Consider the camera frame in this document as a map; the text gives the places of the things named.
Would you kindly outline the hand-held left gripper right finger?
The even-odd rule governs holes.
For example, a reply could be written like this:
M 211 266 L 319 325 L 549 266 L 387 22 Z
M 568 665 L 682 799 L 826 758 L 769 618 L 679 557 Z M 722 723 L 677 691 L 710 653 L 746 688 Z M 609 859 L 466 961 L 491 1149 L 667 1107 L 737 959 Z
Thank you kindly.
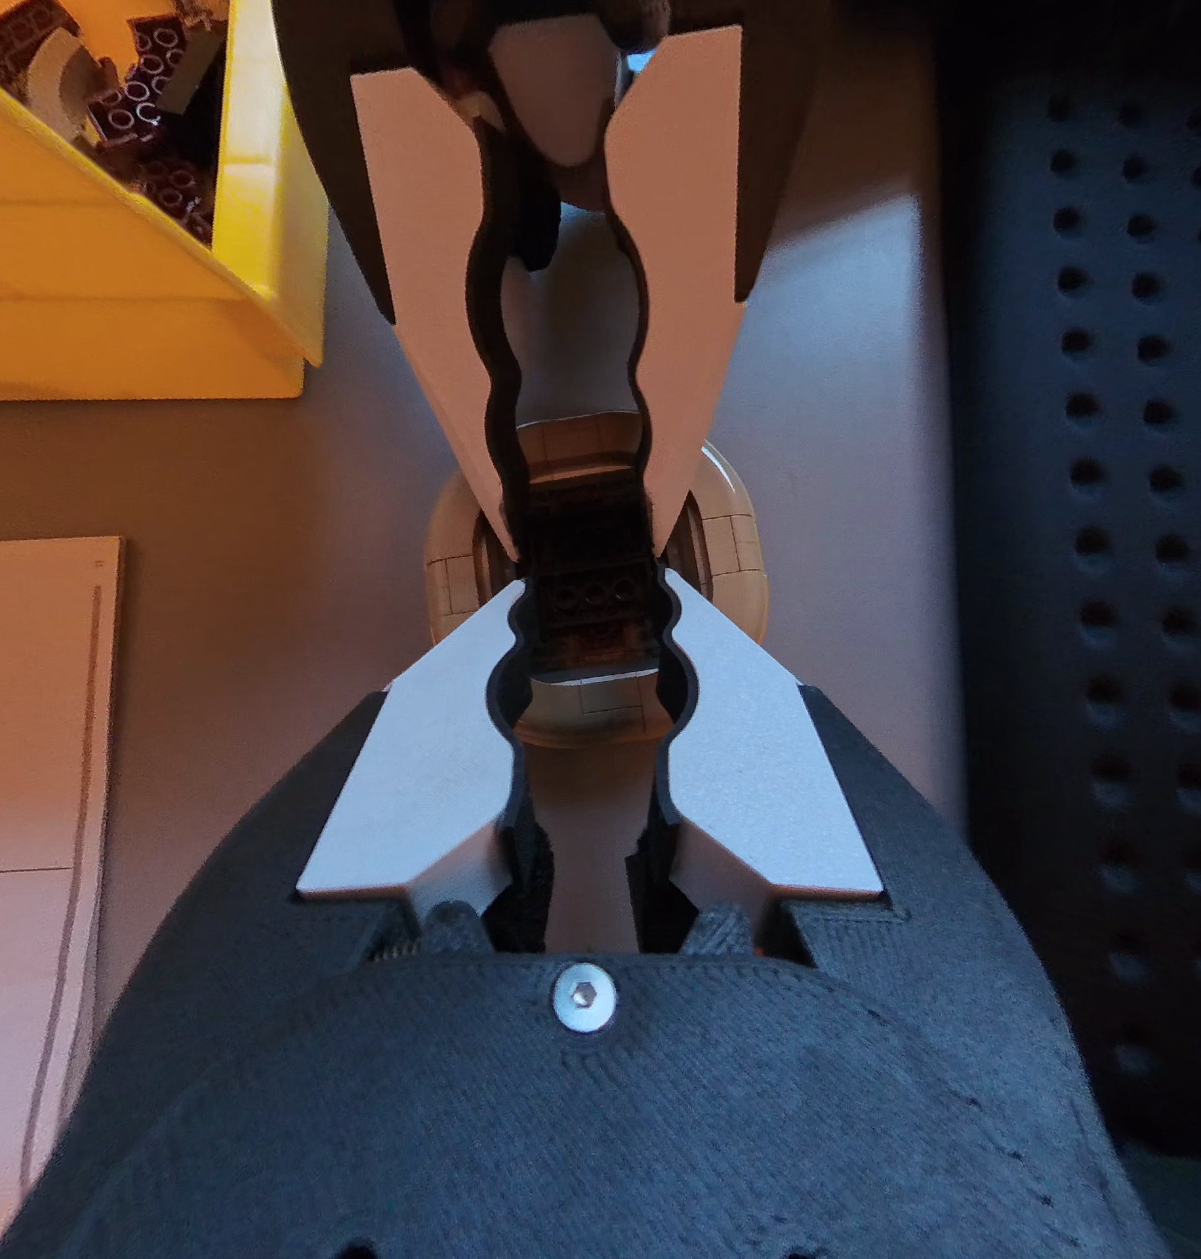
M 786 900 L 882 896 L 798 678 L 665 566 L 654 626 L 657 698 L 672 726 L 626 859 L 640 951 L 678 951 L 717 902 L 764 930 Z

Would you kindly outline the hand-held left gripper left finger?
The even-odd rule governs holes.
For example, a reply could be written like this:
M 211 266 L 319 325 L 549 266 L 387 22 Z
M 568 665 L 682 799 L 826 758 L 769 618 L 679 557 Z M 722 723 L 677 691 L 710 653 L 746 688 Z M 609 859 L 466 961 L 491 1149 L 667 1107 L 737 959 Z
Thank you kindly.
M 466 902 L 501 951 L 542 952 L 554 857 L 515 726 L 537 640 L 516 578 L 388 685 L 297 892 Z

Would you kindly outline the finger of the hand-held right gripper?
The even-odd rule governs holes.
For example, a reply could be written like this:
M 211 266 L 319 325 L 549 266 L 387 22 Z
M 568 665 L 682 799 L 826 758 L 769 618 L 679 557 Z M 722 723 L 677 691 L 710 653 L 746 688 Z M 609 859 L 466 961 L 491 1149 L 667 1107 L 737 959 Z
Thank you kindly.
M 668 36 L 605 134 L 611 202 L 646 299 L 634 383 L 654 550 L 674 529 L 723 389 L 744 304 L 734 297 L 738 25 Z
M 518 223 L 515 153 L 498 106 L 449 96 L 416 68 L 352 75 L 394 321 L 460 467 L 509 557 L 528 463 L 521 370 L 502 311 Z

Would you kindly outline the tan brick pot base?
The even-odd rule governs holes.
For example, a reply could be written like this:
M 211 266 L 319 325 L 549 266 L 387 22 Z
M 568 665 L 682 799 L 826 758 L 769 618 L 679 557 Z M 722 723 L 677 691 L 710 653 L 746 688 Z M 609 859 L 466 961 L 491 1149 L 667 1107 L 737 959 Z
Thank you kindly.
M 639 436 L 633 411 L 542 418 L 518 432 L 533 480 L 618 470 L 634 458 Z M 664 559 L 750 637 L 764 637 L 769 581 L 753 501 L 734 466 L 710 442 L 703 443 Z M 422 561 L 433 643 L 515 574 L 460 472 L 435 501 Z M 656 696 L 654 665 L 629 664 L 581 680 L 535 680 L 516 730 L 526 744 L 577 748 L 656 740 L 671 723 Z

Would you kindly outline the yellow plastic bin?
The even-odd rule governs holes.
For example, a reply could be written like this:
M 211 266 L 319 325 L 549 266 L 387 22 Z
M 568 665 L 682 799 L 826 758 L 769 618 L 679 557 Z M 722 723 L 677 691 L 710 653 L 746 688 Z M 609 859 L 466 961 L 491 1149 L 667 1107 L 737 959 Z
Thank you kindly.
M 229 5 L 211 245 L 0 88 L 0 400 L 293 397 L 321 362 L 325 193 L 270 2 Z

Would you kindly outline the pile of small brown bricks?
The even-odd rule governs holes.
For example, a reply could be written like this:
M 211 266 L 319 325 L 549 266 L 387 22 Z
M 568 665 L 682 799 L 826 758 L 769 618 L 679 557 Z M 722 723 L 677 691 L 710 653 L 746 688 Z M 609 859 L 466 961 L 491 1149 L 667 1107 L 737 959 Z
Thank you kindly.
M 0 88 L 31 112 L 28 63 L 56 28 L 78 33 L 104 89 L 69 143 L 211 245 L 229 15 L 213 1 L 0 2 Z

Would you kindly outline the tan arch brick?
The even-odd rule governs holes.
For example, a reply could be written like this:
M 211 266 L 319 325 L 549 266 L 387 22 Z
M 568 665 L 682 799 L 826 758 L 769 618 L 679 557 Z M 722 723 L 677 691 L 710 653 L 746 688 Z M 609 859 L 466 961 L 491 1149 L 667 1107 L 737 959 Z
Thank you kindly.
M 42 40 L 24 74 L 25 105 L 66 141 L 82 134 L 87 102 L 103 89 L 101 64 L 66 26 Z

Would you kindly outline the instruction booklet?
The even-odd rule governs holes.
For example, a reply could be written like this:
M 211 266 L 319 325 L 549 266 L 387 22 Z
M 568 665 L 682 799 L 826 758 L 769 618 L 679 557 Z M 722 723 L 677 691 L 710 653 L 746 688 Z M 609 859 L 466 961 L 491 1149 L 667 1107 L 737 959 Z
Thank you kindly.
M 0 1233 L 87 1069 L 121 540 L 0 540 Z

